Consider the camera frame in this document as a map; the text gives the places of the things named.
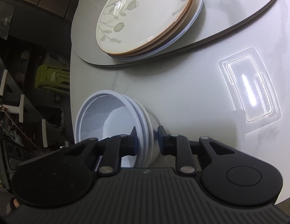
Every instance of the table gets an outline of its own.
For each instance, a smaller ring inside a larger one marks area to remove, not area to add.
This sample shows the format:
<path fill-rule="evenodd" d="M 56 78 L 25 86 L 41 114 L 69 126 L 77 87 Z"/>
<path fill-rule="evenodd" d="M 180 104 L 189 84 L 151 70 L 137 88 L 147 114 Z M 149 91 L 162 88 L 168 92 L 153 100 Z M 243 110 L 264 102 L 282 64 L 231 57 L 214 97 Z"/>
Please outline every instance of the table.
<path fill-rule="evenodd" d="M 219 61 L 249 47 L 263 61 L 281 116 L 245 134 L 243 111 L 235 111 Z M 93 92 L 125 93 L 170 133 L 190 140 L 208 135 L 272 164 L 284 180 L 277 203 L 290 197 L 290 0 L 277 0 L 261 16 L 219 39 L 146 64 L 99 68 L 72 50 L 70 73 L 73 126 Z"/>

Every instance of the green stool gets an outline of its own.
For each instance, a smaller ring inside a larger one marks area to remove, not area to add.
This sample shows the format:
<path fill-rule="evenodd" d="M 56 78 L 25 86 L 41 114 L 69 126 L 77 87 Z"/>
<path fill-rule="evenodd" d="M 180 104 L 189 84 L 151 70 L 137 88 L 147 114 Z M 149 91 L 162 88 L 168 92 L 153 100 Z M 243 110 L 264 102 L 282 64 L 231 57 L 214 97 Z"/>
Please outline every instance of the green stool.
<path fill-rule="evenodd" d="M 36 73 L 35 87 L 70 95 L 70 71 L 62 66 L 40 65 Z"/>

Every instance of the ribbed black surface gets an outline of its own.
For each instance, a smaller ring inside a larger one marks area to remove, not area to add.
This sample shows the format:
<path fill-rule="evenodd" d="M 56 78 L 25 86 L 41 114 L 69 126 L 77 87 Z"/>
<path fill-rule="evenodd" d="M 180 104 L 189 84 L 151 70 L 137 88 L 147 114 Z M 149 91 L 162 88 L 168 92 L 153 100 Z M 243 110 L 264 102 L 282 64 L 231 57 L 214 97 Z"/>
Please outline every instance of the ribbed black surface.
<path fill-rule="evenodd" d="M 207 197 L 195 179 L 180 177 L 171 168 L 122 169 L 114 177 L 101 178 L 87 196 L 69 206 L 21 206 L 6 217 L 8 223 L 17 224 L 276 224 L 287 220 L 274 206 L 247 210 L 223 206 Z"/>

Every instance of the stack of plates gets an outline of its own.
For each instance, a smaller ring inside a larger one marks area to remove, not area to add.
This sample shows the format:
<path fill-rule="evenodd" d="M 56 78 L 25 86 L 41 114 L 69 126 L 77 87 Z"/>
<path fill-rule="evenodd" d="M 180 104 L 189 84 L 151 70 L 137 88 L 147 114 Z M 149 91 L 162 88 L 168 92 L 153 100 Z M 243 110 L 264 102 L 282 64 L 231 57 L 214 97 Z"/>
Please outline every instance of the stack of plates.
<path fill-rule="evenodd" d="M 75 143 L 96 137 L 129 135 L 136 127 L 137 156 L 122 158 L 122 167 L 148 167 L 159 154 L 156 132 L 158 123 L 144 107 L 127 95 L 102 90 L 88 97 L 81 106 L 75 123 Z"/>
<path fill-rule="evenodd" d="M 120 60 L 155 54 L 194 23 L 203 0 L 108 0 L 96 27 L 99 48 Z"/>

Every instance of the stack of bowls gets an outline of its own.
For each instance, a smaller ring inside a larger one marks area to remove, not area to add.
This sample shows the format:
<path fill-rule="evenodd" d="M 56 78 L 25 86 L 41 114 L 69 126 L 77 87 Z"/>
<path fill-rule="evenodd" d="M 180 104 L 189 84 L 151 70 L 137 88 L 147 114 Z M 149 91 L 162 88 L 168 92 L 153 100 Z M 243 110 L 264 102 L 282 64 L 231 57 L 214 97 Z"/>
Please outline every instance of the stack of bowls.
<path fill-rule="evenodd" d="M 108 0 L 96 27 L 99 48 L 119 60 L 142 59 L 177 41 L 203 0 Z"/>
<path fill-rule="evenodd" d="M 129 135 L 136 127 L 138 153 L 122 158 L 122 167 L 148 167 L 159 154 L 156 139 L 158 123 L 145 108 L 127 95 L 101 90 L 89 96 L 81 106 L 75 123 L 75 143 L 96 137 Z"/>

